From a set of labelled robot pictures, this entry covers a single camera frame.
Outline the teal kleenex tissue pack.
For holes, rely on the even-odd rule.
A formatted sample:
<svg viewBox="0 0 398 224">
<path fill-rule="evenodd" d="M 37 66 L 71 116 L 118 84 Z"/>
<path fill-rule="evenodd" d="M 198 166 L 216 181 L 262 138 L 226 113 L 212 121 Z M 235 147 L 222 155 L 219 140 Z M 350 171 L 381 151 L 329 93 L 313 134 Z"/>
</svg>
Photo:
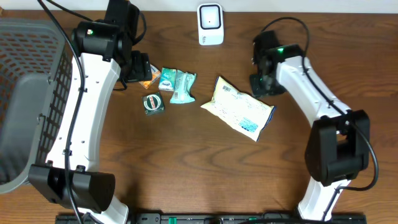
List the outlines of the teal kleenex tissue pack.
<svg viewBox="0 0 398 224">
<path fill-rule="evenodd" d="M 174 91 L 176 75 L 177 75 L 176 69 L 163 68 L 160 76 L 159 90 Z"/>
</svg>

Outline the white snack bag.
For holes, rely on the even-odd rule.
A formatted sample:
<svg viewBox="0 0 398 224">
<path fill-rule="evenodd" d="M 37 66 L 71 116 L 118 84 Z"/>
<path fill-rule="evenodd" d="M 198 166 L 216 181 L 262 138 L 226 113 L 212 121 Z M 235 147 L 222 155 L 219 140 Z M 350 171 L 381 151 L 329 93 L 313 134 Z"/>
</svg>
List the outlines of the white snack bag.
<svg viewBox="0 0 398 224">
<path fill-rule="evenodd" d="M 222 77 L 216 80 L 212 99 L 201 107 L 256 142 L 275 111 L 273 106 L 240 92 Z"/>
</svg>

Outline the black box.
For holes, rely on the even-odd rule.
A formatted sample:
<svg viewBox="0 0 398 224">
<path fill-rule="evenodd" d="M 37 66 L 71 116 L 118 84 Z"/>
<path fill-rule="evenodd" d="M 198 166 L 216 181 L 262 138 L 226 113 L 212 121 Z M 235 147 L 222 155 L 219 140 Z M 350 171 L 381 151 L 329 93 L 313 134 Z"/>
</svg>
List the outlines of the black box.
<svg viewBox="0 0 398 224">
<path fill-rule="evenodd" d="M 147 116 L 163 113 L 165 111 L 164 101 L 159 92 L 143 96 L 142 104 Z"/>
</svg>

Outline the teal wet wipes pack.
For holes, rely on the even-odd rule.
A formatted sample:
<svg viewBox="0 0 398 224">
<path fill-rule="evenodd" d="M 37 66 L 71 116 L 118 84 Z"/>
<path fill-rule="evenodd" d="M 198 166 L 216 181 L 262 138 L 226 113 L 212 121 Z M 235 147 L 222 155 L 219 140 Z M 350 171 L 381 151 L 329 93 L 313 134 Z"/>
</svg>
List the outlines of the teal wet wipes pack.
<svg viewBox="0 0 398 224">
<path fill-rule="evenodd" d="M 170 99 L 171 104 L 185 104 L 195 101 L 194 97 L 190 94 L 190 89 L 196 80 L 196 73 L 187 73 L 177 70 L 175 80 L 175 90 Z"/>
</svg>

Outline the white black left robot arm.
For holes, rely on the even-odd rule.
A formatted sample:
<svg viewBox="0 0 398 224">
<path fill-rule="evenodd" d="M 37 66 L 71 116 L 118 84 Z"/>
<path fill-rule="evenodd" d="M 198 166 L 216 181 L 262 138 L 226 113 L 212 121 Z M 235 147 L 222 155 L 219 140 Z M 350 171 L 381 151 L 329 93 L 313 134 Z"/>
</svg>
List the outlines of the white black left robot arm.
<svg viewBox="0 0 398 224">
<path fill-rule="evenodd" d="M 72 34 L 73 68 L 56 140 L 28 180 L 49 202 L 74 210 L 77 220 L 126 223 L 129 208 L 114 194 L 114 174 L 99 171 L 100 138 L 117 81 L 152 77 L 148 55 L 133 50 L 137 24 L 115 19 L 83 21 Z"/>
</svg>

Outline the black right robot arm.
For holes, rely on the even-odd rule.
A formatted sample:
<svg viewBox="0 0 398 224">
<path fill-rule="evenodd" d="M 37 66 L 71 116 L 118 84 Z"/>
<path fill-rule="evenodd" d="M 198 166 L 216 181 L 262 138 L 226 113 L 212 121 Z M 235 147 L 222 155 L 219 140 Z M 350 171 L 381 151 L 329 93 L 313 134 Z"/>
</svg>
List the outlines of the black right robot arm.
<svg viewBox="0 0 398 224">
<path fill-rule="evenodd" d="M 288 92 L 311 126 L 305 150 L 310 182 L 297 210 L 305 220 L 329 221 L 340 192 L 368 167 L 369 117 L 341 102 L 297 44 L 254 44 L 256 97 Z"/>
</svg>

